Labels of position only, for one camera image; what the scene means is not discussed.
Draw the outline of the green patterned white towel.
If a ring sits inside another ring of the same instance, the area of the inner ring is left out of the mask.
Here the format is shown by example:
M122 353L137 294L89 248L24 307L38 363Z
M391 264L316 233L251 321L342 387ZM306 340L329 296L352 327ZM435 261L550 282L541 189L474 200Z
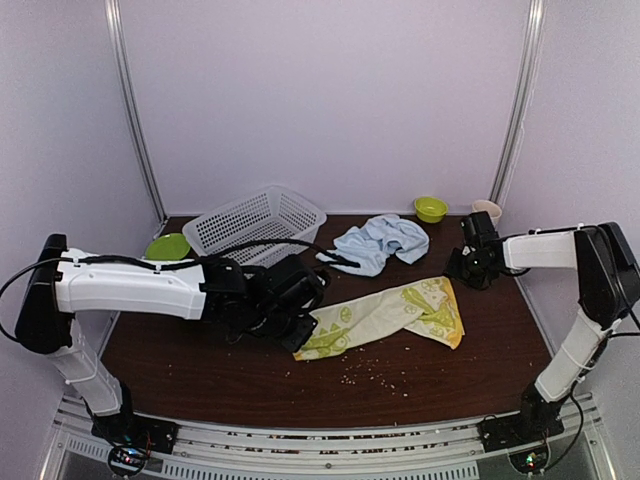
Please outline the green patterned white towel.
M312 361L382 340L401 330L456 349L465 335L450 280L425 278L311 312L317 321L309 340L294 354Z

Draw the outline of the light blue towel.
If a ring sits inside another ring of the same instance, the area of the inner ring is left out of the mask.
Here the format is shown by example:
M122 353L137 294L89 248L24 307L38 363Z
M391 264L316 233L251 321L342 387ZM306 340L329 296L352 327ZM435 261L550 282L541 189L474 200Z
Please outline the light blue towel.
M322 253L317 253L316 259L348 274L376 277L391 256L408 265L417 262L428 253L430 238L415 222L385 214L368 219L361 227L352 226L333 240L333 246L330 253L358 266L335 265Z

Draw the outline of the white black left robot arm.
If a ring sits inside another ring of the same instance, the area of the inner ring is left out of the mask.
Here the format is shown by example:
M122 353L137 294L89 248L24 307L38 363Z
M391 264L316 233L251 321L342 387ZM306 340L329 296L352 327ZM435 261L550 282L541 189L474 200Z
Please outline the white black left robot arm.
M296 255L270 267L242 266L221 254L184 261L96 255L50 235L29 275L9 339L48 357L82 397L97 435L119 445L149 441L156 430L133 412L132 395L87 344L74 317L84 311L172 316L224 325L229 338L266 338L291 353L310 339L310 311L329 278Z

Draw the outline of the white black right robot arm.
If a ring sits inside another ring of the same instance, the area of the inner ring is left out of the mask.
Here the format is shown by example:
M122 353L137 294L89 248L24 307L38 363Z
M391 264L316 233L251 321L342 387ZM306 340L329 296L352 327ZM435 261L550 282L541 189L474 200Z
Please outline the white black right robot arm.
M550 363L526 387L511 431L530 442L551 430L572 390L597 364L620 323L639 302L639 264L616 222L536 229L501 236L484 212L460 222L463 244L451 251L446 277L478 291L500 277L528 273L568 280L575 317Z

